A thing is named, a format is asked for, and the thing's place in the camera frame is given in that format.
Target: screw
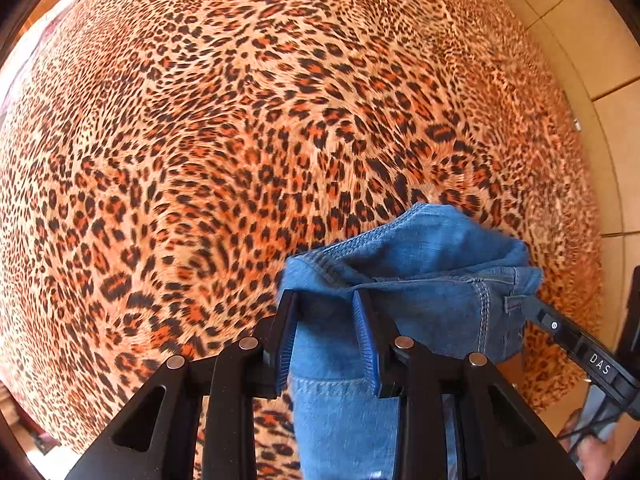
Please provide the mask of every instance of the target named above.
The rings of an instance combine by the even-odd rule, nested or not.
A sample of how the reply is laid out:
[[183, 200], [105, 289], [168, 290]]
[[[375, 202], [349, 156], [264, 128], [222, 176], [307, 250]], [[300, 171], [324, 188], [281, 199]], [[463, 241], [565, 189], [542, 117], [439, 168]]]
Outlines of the screw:
[[394, 344], [402, 350], [408, 350], [414, 345], [414, 340], [405, 335], [399, 335], [396, 337]]
[[473, 366], [484, 366], [486, 361], [486, 355], [481, 354], [480, 352], [473, 352], [472, 354], [469, 354], [469, 362]]
[[240, 340], [240, 348], [242, 350], [253, 350], [258, 346], [258, 340], [255, 337], [243, 337]]
[[182, 368], [184, 365], [184, 357], [181, 355], [172, 355], [166, 360], [166, 367], [169, 370], [177, 370], [178, 368]]

